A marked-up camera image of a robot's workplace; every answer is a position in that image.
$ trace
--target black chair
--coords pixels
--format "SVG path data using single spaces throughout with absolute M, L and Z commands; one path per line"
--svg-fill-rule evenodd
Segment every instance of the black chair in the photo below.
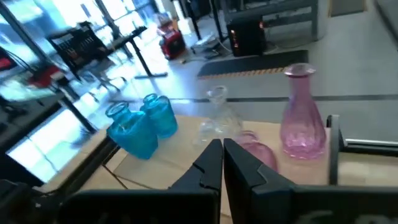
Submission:
M 108 58 L 111 52 L 88 24 L 50 35 L 47 40 L 78 80 L 81 80 L 80 72 L 89 71 L 99 81 L 97 89 L 102 86 L 108 89 L 108 86 L 112 86 L 120 91 L 110 81 L 121 78 L 124 82 L 127 82 L 123 77 L 108 78 L 106 76 L 108 69 L 114 65 Z M 89 94 L 98 101 L 94 93 L 89 92 Z

